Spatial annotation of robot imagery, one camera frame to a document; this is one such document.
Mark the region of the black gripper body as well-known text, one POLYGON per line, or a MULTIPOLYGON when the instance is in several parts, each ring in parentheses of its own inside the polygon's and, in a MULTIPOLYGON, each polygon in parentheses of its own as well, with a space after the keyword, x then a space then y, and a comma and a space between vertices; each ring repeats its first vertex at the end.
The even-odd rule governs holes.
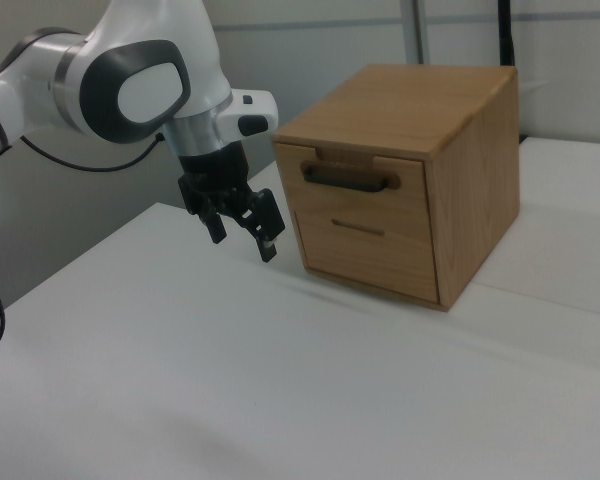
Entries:
POLYGON ((190 192, 214 193, 229 190, 250 192, 249 165, 241 142, 196 156, 179 156, 183 176, 178 180, 183 195, 190 192))

